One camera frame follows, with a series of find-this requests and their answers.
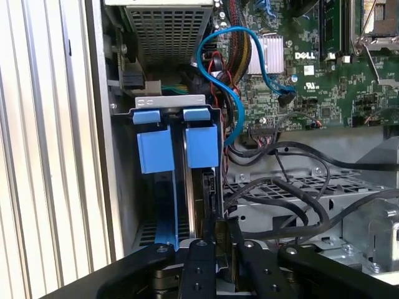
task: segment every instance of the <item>wire bundle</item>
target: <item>wire bundle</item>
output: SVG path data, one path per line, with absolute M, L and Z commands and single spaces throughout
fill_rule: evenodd
M 282 181 L 279 178 L 260 178 L 256 179 L 244 187 L 237 190 L 232 196 L 227 198 L 225 202 L 225 208 L 231 206 L 232 204 L 236 203 L 236 201 L 242 196 L 248 193 L 249 191 L 259 187 L 265 183 L 274 184 L 281 189 L 285 190 L 286 192 L 292 194 L 293 196 L 297 197 L 301 201 L 304 201 L 308 204 L 318 215 L 320 222 L 315 225 L 310 226 L 303 226 L 303 227 L 284 227 L 281 229 L 270 230 L 268 232 L 262 233 L 262 239 L 281 239 L 281 238 L 289 238 L 289 237 L 298 237 L 298 236 L 307 236 L 311 234 L 321 234 L 325 232 L 330 224 L 329 216 L 327 212 L 322 207 L 322 205 L 314 199 L 312 196 L 308 195 L 306 192 L 300 190 L 299 188 Z M 251 233 L 245 233 L 245 238 L 248 239 L 256 239 L 259 235 L 254 235 L 255 237 L 251 236 Z
M 246 20 L 243 14 L 240 0 L 226 0 L 224 10 L 231 26 L 246 27 Z M 229 81 L 226 72 L 223 72 L 220 79 L 224 83 L 238 83 L 248 69 L 251 61 L 251 38 L 244 32 L 232 32 L 229 45 L 229 60 L 227 70 L 233 76 L 233 82 Z
M 162 85 L 161 87 L 162 91 L 165 92 L 174 92 L 177 93 L 178 95 L 187 95 L 188 94 L 188 89 L 186 85 L 182 84 L 177 84 L 177 85 Z

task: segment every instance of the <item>ribbed metal panel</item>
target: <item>ribbed metal panel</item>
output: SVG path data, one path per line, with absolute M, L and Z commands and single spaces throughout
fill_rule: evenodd
M 84 2 L 0 1 L 0 293 L 110 262 Z
M 282 36 L 267 35 L 263 37 L 265 46 L 266 70 L 269 74 L 284 72 L 284 43 Z

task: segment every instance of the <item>screw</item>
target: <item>screw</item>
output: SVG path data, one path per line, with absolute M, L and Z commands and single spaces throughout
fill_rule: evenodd
M 244 246 L 248 247 L 248 248 L 251 248 L 251 247 L 254 247 L 255 244 L 253 242 L 251 242 L 251 241 L 245 241 Z
M 286 249 L 286 252 L 288 252 L 289 254 L 297 254 L 298 253 L 298 251 L 295 248 L 292 248 L 292 247 L 288 247 Z
M 278 287 L 278 285 L 271 285 L 270 288 L 272 289 L 272 291 L 274 292 L 278 292 L 280 290 L 280 288 Z
M 202 289 L 202 286 L 198 282 L 196 282 L 193 288 L 194 291 L 199 291 L 200 289 Z
M 166 251 L 168 251 L 168 249 L 165 246 L 161 246 L 156 252 L 159 254 L 164 254 Z
M 201 240 L 197 243 L 197 246 L 207 246 L 207 244 L 204 240 Z
M 377 263 L 372 263 L 370 266 L 370 270 L 374 273 L 380 273 L 381 272 L 381 266 Z
M 350 245 L 350 244 L 345 244 L 345 245 L 343 245 L 343 246 L 342 246 L 342 249 L 343 249 L 345 252 L 347 252 L 348 254 L 352 254 L 352 253 L 355 252 L 354 247 L 353 247 L 352 245 Z

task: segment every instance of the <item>motherboard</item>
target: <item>motherboard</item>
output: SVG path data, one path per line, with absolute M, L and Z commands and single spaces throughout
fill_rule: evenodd
M 394 125 L 399 122 L 398 110 L 385 109 L 399 107 L 398 87 L 381 84 L 373 73 L 374 67 L 382 82 L 386 79 L 387 82 L 399 81 L 399 52 L 373 51 L 369 55 L 372 63 L 366 53 L 355 55 L 356 50 L 346 36 L 350 34 L 345 32 L 349 21 L 345 18 L 353 18 L 353 30 L 360 32 L 365 24 L 366 4 L 370 6 L 370 1 L 353 0 L 356 9 L 347 15 L 341 8 L 343 1 L 320 0 L 299 17 L 287 16 L 289 2 L 286 0 L 270 0 L 273 16 L 259 9 L 256 0 L 250 0 L 244 7 L 247 26 L 260 39 L 270 36 L 282 38 L 281 48 L 274 50 L 282 52 L 284 70 L 269 76 L 279 83 L 294 86 L 297 92 L 296 98 L 282 107 L 277 101 L 278 96 L 266 87 L 260 72 L 255 74 L 250 65 L 239 84 L 246 113 L 244 130 L 255 125 L 274 126 L 284 115 L 296 111 L 316 117 L 323 128 Z M 220 29 L 229 26 L 222 7 L 215 15 L 215 26 Z M 374 9 L 372 22 L 369 20 L 367 24 L 369 27 L 371 23 L 377 27 L 376 24 L 389 15 L 388 11 L 381 11 L 380 6 Z M 228 36 L 219 40 L 218 49 L 224 57 L 228 56 Z M 252 50 L 253 60 L 256 53 Z M 385 109 L 383 113 L 369 118 L 381 109 Z M 288 120 L 284 126 L 285 130 L 310 128 L 309 120 L 301 117 Z

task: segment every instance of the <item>chip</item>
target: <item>chip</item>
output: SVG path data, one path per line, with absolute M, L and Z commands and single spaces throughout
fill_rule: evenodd
M 252 90 L 247 91 L 247 97 L 248 98 L 253 98 L 255 96 L 255 93 Z
M 288 113 L 288 106 L 285 106 L 285 107 L 281 107 L 280 105 L 279 105 L 279 114 L 287 114 Z
M 322 108 L 322 117 L 330 117 L 331 109 L 330 108 Z

